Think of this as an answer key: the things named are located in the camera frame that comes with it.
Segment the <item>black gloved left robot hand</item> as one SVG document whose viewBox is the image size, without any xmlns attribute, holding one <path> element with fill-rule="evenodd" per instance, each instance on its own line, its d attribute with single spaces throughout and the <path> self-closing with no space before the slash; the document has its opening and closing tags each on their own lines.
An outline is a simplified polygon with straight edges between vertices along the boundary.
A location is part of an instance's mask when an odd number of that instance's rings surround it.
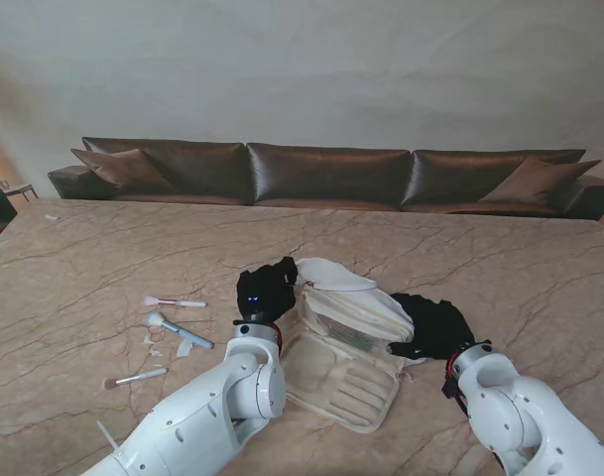
<svg viewBox="0 0 604 476">
<path fill-rule="evenodd" d="M 298 273 L 296 262 L 290 256 L 253 272 L 243 271 L 236 284 L 242 320 L 270 324 L 292 309 L 296 305 Z"/>
</svg>

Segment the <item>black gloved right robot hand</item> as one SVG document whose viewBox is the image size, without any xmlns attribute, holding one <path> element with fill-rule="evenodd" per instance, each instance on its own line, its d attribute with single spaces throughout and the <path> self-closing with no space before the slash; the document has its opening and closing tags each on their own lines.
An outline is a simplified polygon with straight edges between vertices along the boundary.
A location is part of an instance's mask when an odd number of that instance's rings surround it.
<svg viewBox="0 0 604 476">
<path fill-rule="evenodd" d="M 400 293 L 392 298 L 412 319 L 414 335 L 410 342 L 390 343 L 390 354 L 412 360 L 447 360 L 458 349 L 476 344 L 463 314 L 450 301 Z"/>
</svg>

